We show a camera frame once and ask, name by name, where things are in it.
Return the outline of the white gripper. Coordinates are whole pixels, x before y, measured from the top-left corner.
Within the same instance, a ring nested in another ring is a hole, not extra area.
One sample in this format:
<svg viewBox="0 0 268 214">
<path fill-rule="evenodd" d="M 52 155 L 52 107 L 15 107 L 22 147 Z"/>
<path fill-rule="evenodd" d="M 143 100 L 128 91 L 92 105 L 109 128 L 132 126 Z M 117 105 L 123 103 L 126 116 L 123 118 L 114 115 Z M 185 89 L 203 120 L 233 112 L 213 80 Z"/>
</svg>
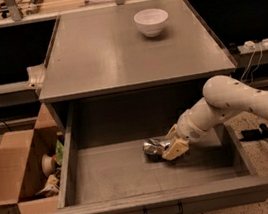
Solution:
<svg viewBox="0 0 268 214">
<path fill-rule="evenodd" d="M 171 141 L 170 147 L 163 152 L 162 158 L 173 161 L 173 159 L 180 157 L 188 151 L 188 142 L 197 143 L 202 140 L 206 134 L 206 131 L 200 129 L 194 123 L 191 110 L 188 109 L 184 111 L 178 118 L 177 124 L 173 124 L 165 135 L 165 138 L 168 140 L 174 139 Z"/>
</svg>

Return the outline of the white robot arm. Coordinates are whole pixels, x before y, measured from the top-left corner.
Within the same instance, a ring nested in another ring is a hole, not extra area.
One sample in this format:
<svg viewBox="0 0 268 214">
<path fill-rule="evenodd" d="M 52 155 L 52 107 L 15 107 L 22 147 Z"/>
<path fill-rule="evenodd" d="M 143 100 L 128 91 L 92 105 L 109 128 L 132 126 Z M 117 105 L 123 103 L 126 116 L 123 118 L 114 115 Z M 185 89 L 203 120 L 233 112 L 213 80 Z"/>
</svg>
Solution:
<svg viewBox="0 0 268 214">
<path fill-rule="evenodd" d="M 203 85 L 203 97 L 192 108 L 184 111 L 166 139 L 169 147 L 162 158 L 173 161 L 188 151 L 208 131 L 241 111 L 268 120 L 268 91 L 255 89 L 228 76 L 213 76 Z"/>
</svg>

